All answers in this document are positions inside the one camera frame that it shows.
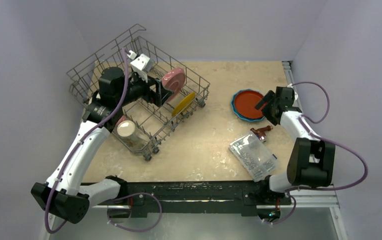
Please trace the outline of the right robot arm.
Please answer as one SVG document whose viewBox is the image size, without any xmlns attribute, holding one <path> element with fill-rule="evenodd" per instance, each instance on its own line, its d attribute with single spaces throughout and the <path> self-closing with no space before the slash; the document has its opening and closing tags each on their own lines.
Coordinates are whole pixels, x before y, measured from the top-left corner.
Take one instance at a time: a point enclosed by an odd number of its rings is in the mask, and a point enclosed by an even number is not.
<svg viewBox="0 0 382 240">
<path fill-rule="evenodd" d="M 292 188 L 317 189 L 332 183 L 336 146 L 314 136 L 294 101 L 295 91 L 279 86 L 255 105 L 270 123 L 281 125 L 295 141 L 286 172 L 268 176 L 269 184 L 259 190 L 260 199 L 267 204 Z"/>
</svg>

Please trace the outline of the pink dotted plate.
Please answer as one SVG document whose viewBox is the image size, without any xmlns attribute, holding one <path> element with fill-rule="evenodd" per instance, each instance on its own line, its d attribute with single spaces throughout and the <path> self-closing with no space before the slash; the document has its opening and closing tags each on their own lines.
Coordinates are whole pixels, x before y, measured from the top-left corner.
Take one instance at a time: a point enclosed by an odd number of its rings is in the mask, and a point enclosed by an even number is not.
<svg viewBox="0 0 382 240">
<path fill-rule="evenodd" d="M 167 102 L 173 100 L 185 85 L 186 74 L 185 70 L 177 67 L 170 70 L 162 77 L 162 85 L 165 89 L 172 90 L 173 95 L 167 99 Z"/>
</svg>

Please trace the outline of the yellow black saucer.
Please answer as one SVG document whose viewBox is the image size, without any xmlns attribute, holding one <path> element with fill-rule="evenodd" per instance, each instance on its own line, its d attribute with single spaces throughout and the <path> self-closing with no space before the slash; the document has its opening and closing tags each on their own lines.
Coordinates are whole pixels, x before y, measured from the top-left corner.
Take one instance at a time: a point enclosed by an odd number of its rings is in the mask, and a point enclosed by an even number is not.
<svg viewBox="0 0 382 240">
<path fill-rule="evenodd" d="M 173 112 L 171 113 L 171 116 L 174 117 L 176 115 L 178 115 L 179 113 L 181 113 L 183 110 L 186 110 L 188 109 L 194 98 L 195 98 L 196 94 L 194 92 L 190 93 L 189 95 L 187 95 L 173 110 Z"/>
</svg>

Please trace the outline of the pink mug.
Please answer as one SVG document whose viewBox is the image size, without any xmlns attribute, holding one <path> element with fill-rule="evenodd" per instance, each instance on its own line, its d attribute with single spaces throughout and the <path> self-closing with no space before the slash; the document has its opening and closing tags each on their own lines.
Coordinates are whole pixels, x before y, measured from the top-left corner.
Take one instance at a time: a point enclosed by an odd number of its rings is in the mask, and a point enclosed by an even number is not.
<svg viewBox="0 0 382 240">
<path fill-rule="evenodd" d="M 119 123 L 121 123 L 121 122 L 123 122 L 123 121 L 126 121 L 126 120 L 128 120 L 128 118 L 127 118 L 125 115 L 123 115 L 123 116 L 117 121 L 117 124 L 119 124 Z"/>
</svg>

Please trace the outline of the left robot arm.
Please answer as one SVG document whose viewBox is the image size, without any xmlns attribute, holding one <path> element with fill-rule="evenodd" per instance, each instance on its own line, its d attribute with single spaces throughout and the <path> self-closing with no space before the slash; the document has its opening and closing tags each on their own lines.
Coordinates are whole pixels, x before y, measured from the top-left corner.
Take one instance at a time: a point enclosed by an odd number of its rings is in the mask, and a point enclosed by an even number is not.
<svg viewBox="0 0 382 240">
<path fill-rule="evenodd" d="M 90 207 L 105 201 L 120 205 L 132 198 L 126 182 L 116 176 L 107 176 L 84 187 L 81 183 L 100 146 L 122 122 L 122 107 L 142 97 L 153 99 L 155 92 L 127 67 L 104 69 L 98 84 L 99 89 L 86 107 L 74 142 L 61 163 L 45 183 L 36 182 L 31 189 L 32 196 L 44 210 L 44 224 L 49 233 L 56 232 L 50 226 L 52 216 L 62 219 L 63 224 L 76 224 Z"/>
</svg>

